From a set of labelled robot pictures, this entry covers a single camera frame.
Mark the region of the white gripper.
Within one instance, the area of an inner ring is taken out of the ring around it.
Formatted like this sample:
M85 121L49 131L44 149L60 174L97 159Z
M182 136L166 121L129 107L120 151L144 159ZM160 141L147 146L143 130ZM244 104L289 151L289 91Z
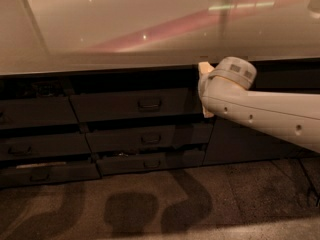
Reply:
M209 73L214 70L214 67L209 62L200 62L198 64L199 81L198 81L198 96L202 104L204 118L212 118L214 114L207 108L207 100L204 97L204 91L208 81Z

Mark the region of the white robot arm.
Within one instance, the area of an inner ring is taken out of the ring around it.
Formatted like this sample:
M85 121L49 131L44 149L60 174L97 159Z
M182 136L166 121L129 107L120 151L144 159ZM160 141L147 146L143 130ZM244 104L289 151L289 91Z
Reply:
M198 64L198 95L206 118L219 116L300 147L320 152L320 95L252 91L256 68L226 57Z

